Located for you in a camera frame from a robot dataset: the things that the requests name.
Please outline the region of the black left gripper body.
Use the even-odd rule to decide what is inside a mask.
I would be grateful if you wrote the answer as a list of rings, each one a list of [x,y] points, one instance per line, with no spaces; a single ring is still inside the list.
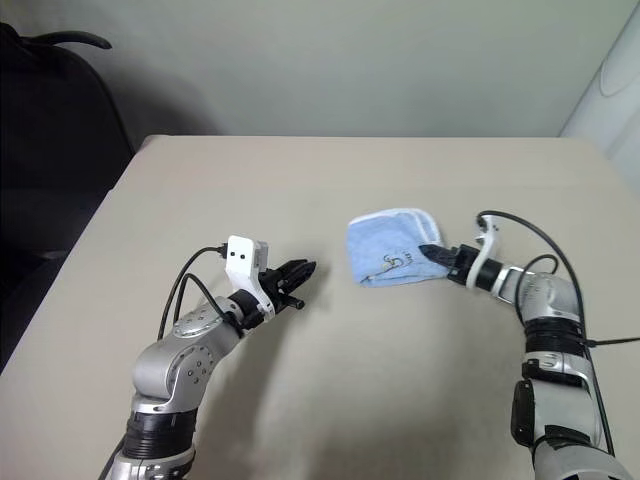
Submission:
[[[283,276],[277,269],[266,269],[258,275],[259,284],[271,300],[275,309],[303,309],[305,302],[296,298],[292,292],[283,291]]]

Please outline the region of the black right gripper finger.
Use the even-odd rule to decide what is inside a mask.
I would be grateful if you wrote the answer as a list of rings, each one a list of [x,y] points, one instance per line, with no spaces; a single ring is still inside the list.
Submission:
[[[431,262],[443,267],[452,267],[457,257],[457,248],[445,248],[437,244],[424,244],[419,246],[421,253]]]

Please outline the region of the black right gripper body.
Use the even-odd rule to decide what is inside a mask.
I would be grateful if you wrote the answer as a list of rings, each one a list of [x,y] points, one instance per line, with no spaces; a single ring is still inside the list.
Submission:
[[[480,250],[466,244],[450,249],[451,260],[447,278],[454,283],[465,286],[473,263]]]

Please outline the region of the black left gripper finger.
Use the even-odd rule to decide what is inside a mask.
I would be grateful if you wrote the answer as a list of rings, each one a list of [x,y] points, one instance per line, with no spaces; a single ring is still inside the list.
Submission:
[[[315,261],[295,259],[281,265],[279,271],[284,278],[308,278],[314,273],[316,265]]]
[[[291,272],[289,275],[283,278],[283,291],[293,292],[305,282],[307,282],[313,275],[312,271],[296,271]]]

